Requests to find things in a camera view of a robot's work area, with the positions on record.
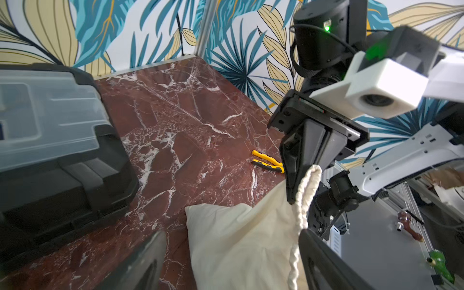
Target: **yellow pliers handle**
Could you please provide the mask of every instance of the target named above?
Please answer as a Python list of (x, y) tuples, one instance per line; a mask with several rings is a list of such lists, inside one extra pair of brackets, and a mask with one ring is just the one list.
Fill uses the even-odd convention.
[(275, 165), (267, 164), (267, 163), (264, 163), (264, 162), (256, 160), (256, 159), (253, 159), (253, 161), (251, 163), (253, 165), (259, 166), (261, 168), (268, 169), (270, 171), (284, 173), (284, 168), (282, 166), (275, 166)]
[(253, 165), (256, 165), (256, 166), (259, 166), (259, 167), (262, 167), (262, 168), (265, 168), (265, 169), (268, 169), (268, 170), (271, 170), (271, 171), (284, 173), (283, 164), (278, 162), (274, 158), (272, 158), (270, 156), (267, 156), (266, 154), (260, 153), (260, 152), (258, 152), (256, 150), (253, 150), (251, 152), (251, 154), (255, 155), (256, 157), (262, 158), (262, 159), (264, 159), (266, 161), (269, 161), (270, 163), (273, 164), (273, 165), (271, 165), (271, 164), (267, 164), (267, 163), (264, 163), (262, 161), (253, 159), (253, 161), (251, 162)]

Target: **toolbox lid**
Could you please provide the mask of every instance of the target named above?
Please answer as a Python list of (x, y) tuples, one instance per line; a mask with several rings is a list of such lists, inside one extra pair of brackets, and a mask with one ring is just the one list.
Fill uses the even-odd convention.
[(99, 147), (100, 95), (63, 71), (0, 70), (0, 172)]

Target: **marble table surface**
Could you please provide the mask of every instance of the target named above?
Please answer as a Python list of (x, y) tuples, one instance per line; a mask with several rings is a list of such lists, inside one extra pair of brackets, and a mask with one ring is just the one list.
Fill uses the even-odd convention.
[(196, 289), (185, 206), (255, 205), (283, 174), (250, 164), (253, 149), (280, 160), (269, 116), (200, 58), (99, 80), (102, 99), (137, 172), (126, 216), (0, 280), (1, 289), (94, 288), (157, 230), (168, 247), (160, 290)]

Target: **wall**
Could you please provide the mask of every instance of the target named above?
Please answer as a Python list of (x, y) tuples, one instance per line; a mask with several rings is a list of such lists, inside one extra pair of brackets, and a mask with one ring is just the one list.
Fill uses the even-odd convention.
[(0, 64), (93, 76), (192, 54), (199, 0), (0, 0)]
[[(290, 61), (292, 15), (306, 0), (219, 0), (205, 59), (269, 114), (303, 79)], [(464, 49), (461, 0), (369, 0), (367, 29), (409, 25), (443, 43)], [(396, 146), (431, 121), (445, 101), (424, 98), (417, 110), (384, 120), (356, 119), (371, 130), (371, 141), (344, 160), (352, 167)]]

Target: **cream cloth bag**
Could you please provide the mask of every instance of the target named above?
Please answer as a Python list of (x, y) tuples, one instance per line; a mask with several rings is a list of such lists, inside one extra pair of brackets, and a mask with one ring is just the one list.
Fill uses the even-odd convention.
[(198, 289), (307, 289), (298, 236), (308, 228), (306, 214), (320, 179), (321, 168), (313, 165), (302, 179), (293, 205), (287, 202), (282, 181), (255, 207), (243, 203), (186, 207)]

